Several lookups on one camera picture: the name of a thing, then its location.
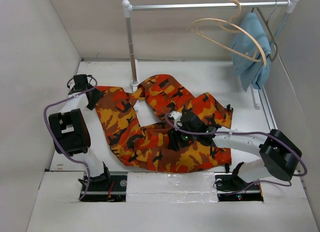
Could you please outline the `orange camouflage trousers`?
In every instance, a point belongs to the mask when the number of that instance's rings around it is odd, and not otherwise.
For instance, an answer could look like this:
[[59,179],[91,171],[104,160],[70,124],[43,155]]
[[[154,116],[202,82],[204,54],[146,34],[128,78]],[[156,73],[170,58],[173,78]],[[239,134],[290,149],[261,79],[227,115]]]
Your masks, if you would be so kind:
[[150,171],[188,173],[230,164],[229,148],[205,146],[198,141],[177,151],[168,147],[171,127],[165,115],[193,112],[205,125],[230,128],[233,109],[210,93],[195,97],[173,76],[154,75],[134,93],[122,87],[100,86],[103,97],[95,110],[111,152],[126,166]]

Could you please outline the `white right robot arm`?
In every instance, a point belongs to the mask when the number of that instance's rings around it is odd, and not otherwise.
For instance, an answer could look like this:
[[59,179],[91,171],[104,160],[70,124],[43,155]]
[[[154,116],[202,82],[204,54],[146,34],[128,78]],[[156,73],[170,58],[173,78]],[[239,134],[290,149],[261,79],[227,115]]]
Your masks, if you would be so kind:
[[269,133],[241,132],[217,123],[206,125],[193,112],[172,111],[164,118],[172,127],[168,133],[170,149],[177,151],[199,142],[211,148],[235,149],[257,156],[252,162],[240,162],[232,171],[230,180],[235,188],[255,185],[270,176],[279,180],[278,185],[290,186],[298,165],[303,167],[301,176],[308,172],[300,149],[277,129]]

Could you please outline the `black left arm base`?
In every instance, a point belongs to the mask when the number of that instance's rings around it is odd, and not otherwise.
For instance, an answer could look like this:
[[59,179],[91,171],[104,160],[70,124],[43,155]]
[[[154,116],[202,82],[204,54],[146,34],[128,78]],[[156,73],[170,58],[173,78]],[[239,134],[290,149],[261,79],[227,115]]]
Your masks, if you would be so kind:
[[85,193],[87,182],[78,179],[81,183],[80,201],[82,202],[125,202],[127,190],[127,175],[112,174],[111,182],[107,187],[89,185],[87,193]]

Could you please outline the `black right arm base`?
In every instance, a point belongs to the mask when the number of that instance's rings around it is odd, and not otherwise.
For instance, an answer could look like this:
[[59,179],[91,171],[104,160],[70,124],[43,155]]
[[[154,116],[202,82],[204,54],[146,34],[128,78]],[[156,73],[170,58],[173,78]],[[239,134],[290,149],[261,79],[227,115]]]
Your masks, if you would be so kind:
[[231,173],[215,173],[213,188],[217,190],[218,202],[263,202],[262,189],[258,184],[245,182]]

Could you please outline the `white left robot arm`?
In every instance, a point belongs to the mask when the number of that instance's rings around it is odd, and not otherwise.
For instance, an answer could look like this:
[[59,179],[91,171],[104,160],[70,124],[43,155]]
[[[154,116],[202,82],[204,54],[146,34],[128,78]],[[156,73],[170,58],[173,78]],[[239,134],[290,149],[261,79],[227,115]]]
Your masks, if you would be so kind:
[[112,184],[109,169],[91,150],[91,137],[82,111],[92,111],[103,97],[97,80],[92,75],[80,74],[67,82],[65,100],[45,107],[43,116],[57,153],[81,164],[87,175],[80,182],[86,190],[108,190]]

